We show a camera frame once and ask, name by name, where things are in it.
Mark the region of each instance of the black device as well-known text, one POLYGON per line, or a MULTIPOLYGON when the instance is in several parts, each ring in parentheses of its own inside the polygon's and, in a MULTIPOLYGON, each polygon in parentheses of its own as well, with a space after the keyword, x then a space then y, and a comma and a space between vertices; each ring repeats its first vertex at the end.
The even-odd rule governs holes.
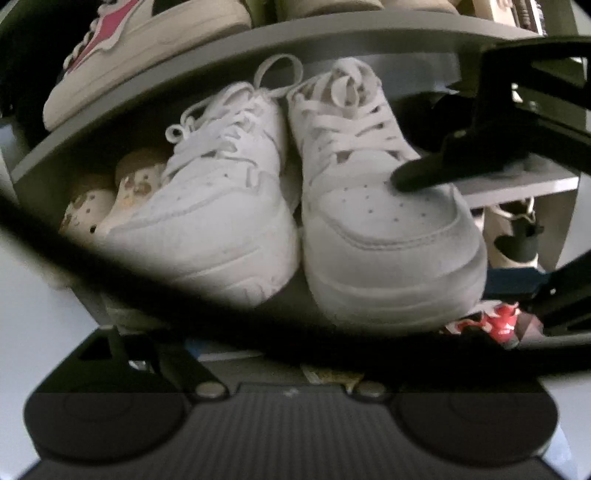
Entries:
MULTIPOLYGON (((399 168, 396 187, 412 191, 489 173, 529 151, 591 173, 589 134, 511 101, 517 82, 588 108, 587 83, 567 85, 532 62, 591 57, 590 45, 586 38, 536 39, 486 52, 472 127, 448 137, 441 154, 399 168), (524 133, 503 128, 500 142, 499 125, 524 133), (550 140, 568 145, 569 154, 550 140), (487 161, 471 163, 474 153, 487 161)), ((70 244, 5 200, 0 207, 0 221, 31 246, 82 277, 92 271, 94 282, 178 332, 258 348, 286 362, 364 371, 368 379, 353 394, 243 385, 229 395, 179 338, 98 329, 27 401, 25 423, 41 460, 24 480, 560 478, 540 458, 557 410, 535 378, 590 369, 589 345, 506 351, 480 330, 385 338, 311 326, 281 309, 238 313, 70 244), (197 321, 187 324, 184 312, 197 321)), ((487 295, 519 299, 550 326, 580 323, 590 259, 547 275, 494 271, 487 295)))

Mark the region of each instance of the gray shelf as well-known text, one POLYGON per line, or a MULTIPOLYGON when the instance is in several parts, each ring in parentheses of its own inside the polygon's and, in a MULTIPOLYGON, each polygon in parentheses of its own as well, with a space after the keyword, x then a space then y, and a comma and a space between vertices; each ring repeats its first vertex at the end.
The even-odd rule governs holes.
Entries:
POLYGON ((479 18, 390 9, 306 18, 257 28, 194 48, 119 85, 58 127, 11 171, 19 182, 32 169, 123 111, 162 95, 175 83, 205 74, 254 70, 266 56, 284 51, 304 63, 342 56, 388 53, 478 54, 499 40, 532 32, 479 18))
POLYGON ((456 186, 470 208, 568 192, 579 186, 578 175, 550 160, 539 164, 537 170, 523 171, 514 177, 478 177, 458 181, 456 186))

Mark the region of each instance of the pink and white sneaker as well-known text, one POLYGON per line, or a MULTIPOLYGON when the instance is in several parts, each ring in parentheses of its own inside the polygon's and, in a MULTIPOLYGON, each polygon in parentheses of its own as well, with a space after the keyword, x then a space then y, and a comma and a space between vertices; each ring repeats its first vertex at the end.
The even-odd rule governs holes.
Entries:
POLYGON ((64 60, 43 121, 53 130, 124 80, 183 50, 251 27, 239 0, 103 0, 64 60))

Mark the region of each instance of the shoelace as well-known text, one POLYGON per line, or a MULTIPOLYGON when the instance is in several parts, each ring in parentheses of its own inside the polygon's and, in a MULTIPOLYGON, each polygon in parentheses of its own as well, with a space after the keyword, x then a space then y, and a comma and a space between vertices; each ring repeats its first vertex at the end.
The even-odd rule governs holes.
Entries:
POLYGON ((534 211, 534 198, 530 197, 529 199, 526 200, 522 200, 523 204, 525 204, 525 202, 527 202, 527 208, 525 210, 525 213, 518 213, 517 215, 514 215, 511 212, 506 212, 503 209, 499 208, 499 215, 509 219, 509 220, 519 220, 519 219, 525 219, 527 220, 530 224, 535 225, 536 220, 535 220, 535 211, 534 211))
POLYGON ((348 158, 340 154, 355 150, 400 154, 405 140, 396 133, 397 127, 389 128, 395 119, 385 98, 378 95, 380 87, 380 79, 373 71, 353 58, 338 60, 332 72, 304 84, 296 93, 299 96, 296 108, 302 113, 315 113, 310 121, 315 132, 304 139, 302 153, 318 151, 321 157, 334 156, 339 163, 348 158), (326 101, 327 93, 330 93, 332 105, 326 101))
POLYGON ((304 67, 294 55, 273 55, 258 67, 253 85, 247 82, 232 84, 223 93, 208 97, 187 108, 182 113, 180 122, 166 129, 166 139, 177 146, 162 174, 163 183, 168 182, 179 170, 194 161, 212 157, 241 159, 239 155, 235 155, 239 152, 240 141, 248 135, 254 125, 261 124, 260 107, 256 100, 261 95, 273 99, 285 96, 301 82, 303 74, 304 67), (265 73, 281 59, 291 62, 294 70, 293 84, 273 90, 261 87, 265 73), (239 97, 239 100, 226 104, 233 96, 239 97), (201 117, 193 117, 195 112, 204 108, 201 117))
POLYGON ((86 46, 90 43, 92 37, 95 35, 96 28, 99 25, 100 19, 105 14, 106 8, 108 8, 111 5, 115 5, 117 3, 117 0, 102 0, 102 1, 103 1, 103 3, 99 6, 99 8, 96 11, 98 13, 98 16, 90 23, 90 27, 89 27, 88 32, 86 32, 86 34, 82 38, 82 41, 74 47, 74 50, 72 50, 72 53, 70 53, 66 57, 66 59, 64 60, 64 63, 62 65, 64 70, 67 70, 68 68, 70 68, 70 65, 72 65, 72 62, 74 62, 78 58, 78 56, 80 55, 82 50, 84 50, 86 48, 86 46))

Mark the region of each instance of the sneaker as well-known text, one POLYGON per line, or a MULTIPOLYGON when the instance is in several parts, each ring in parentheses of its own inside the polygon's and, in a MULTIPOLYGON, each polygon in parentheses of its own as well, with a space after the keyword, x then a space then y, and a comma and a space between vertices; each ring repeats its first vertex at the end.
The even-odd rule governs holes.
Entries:
POLYGON ((474 224, 478 228, 478 231, 482 233, 484 231, 484 208, 473 208, 470 210, 474 224))
POLYGON ((95 241, 98 224, 115 204, 113 181, 108 176, 90 174, 82 177, 72 191, 60 224, 60 233, 89 246, 95 241))
POLYGON ((537 268, 539 236, 534 199, 485 209, 484 238, 492 268, 537 268))
POLYGON ((380 0, 275 0, 275 6, 279 21, 384 8, 380 0))
POLYGON ((381 2, 385 8, 396 7, 457 14, 456 7, 448 0, 381 0, 381 2))
POLYGON ((515 335, 515 325, 521 313, 518 306, 518 303, 501 303, 482 315, 483 329, 501 345, 514 346, 515 341, 518 341, 515 335))
POLYGON ((103 0, 43 108, 53 130, 116 85, 183 50, 247 30, 239 0, 103 0))
POLYGON ((115 204, 98 224, 97 239, 127 222, 160 189, 167 160, 166 154, 151 148, 135 150, 121 159, 115 170, 115 184, 119 186, 115 204))
POLYGON ((303 158, 304 267, 340 325, 434 330, 480 299, 486 249, 453 185, 404 194, 392 172, 418 158, 360 60, 338 60, 288 95, 303 158))
POLYGON ((288 283, 299 265, 290 209, 298 202, 282 194, 280 177, 292 170, 286 168, 288 132, 277 99, 291 86, 261 87, 264 73, 285 57, 293 62, 296 85, 300 61, 271 57, 254 85, 224 88, 167 129, 176 146, 164 186, 111 229, 106 240, 116 254, 169 284, 234 306, 254 307, 288 283))
MULTIPOLYGON (((140 148, 124 156, 115 169, 115 184, 119 185, 115 204, 96 228, 96 242, 103 242, 117 225, 126 223, 161 187, 161 176, 168 156, 153 148, 140 148)), ((109 318, 127 332, 163 328, 158 319, 133 309, 118 299, 102 293, 109 318)))

